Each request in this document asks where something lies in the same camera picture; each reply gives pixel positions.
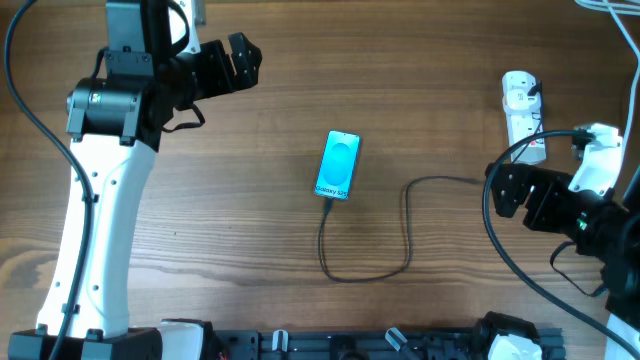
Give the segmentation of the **turquoise Samsung Galaxy smartphone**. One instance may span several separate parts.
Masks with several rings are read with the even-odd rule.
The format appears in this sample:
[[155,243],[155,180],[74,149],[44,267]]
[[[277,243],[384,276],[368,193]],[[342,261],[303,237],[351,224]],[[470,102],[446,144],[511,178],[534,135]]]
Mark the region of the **turquoise Samsung Galaxy smartphone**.
[[314,185],[318,196],[347,200],[360,152],[361,137],[357,134],[331,130]]

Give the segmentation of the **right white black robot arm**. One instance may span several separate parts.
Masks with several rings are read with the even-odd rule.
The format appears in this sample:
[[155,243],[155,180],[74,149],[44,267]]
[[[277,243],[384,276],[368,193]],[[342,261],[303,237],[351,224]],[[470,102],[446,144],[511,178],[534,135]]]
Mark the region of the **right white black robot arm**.
[[[580,321],[604,334],[607,359],[639,357],[639,209],[615,203],[609,191],[594,192],[570,184],[566,173],[525,164],[488,165],[483,189],[482,215],[487,234],[506,265],[535,292]],[[590,297],[604,292],[610,313],[606,325],[573,308],[538,285],[521,270],[498,240],[488,214],[493,202],[498,216],[511,218],[526,208],[523,225],[534,232],[561,234],[568,240],[550,256],[554,262],[563,249],[599,260],[601,284]]]

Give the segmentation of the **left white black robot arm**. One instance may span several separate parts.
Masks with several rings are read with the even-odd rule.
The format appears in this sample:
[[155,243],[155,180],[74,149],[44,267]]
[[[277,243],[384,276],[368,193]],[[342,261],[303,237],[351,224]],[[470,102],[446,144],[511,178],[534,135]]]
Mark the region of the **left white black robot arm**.
[[199,41],[200,1],[106,5],[108,43],[66,100],[72,174],[54,277],[30,330],[12,334],[12,359],[218,359],[208,321],[133,327],[128,270],[141,196],[161,137],[178,111],[254,87],[261,51],[242,33]]

